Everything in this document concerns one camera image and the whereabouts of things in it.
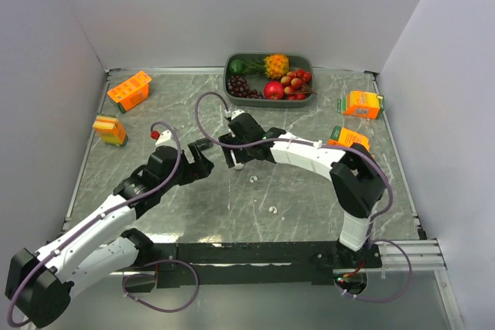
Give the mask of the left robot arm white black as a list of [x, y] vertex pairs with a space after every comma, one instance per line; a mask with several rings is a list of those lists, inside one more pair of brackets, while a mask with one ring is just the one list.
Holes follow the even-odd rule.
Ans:
[[121, 268], [151, 264], [153, 243], [127, 226], [176, 185], [208, 177], [214, 167], [195, 144], [193, 160], [174, 146], [158, 146], [89, 216], [35, 252], [11, 259], [5, 295], [38, 328], [52, 324], [84, 289]]

